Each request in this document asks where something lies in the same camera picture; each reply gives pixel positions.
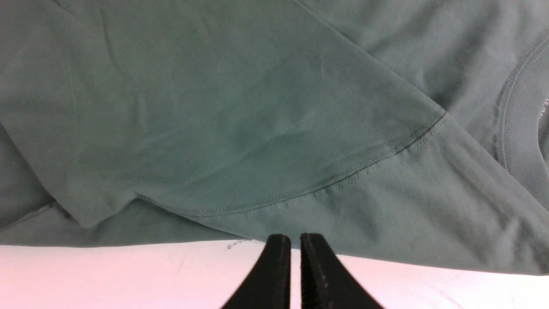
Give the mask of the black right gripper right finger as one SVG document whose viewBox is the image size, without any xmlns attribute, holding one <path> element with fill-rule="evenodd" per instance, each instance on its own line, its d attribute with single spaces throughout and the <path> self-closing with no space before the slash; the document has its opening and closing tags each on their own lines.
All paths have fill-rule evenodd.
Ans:
<svg viewBox="0 0 549 309">
<path fill-rule="evenodd" d="M 381 309 L 337 258 L 319 233 L 301 240 L 302 309 Z"/>
</svg>

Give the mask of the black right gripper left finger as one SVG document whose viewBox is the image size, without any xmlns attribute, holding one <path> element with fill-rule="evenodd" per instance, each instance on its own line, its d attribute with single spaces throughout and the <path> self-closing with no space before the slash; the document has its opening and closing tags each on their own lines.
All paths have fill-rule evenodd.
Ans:
<svg viewBox="0 0 549 309">
<path fill-rule="evenodd" d="M 273 234 L 224 309 L 288 309 L 290 307 L 291 241 Z"/>
</svg>

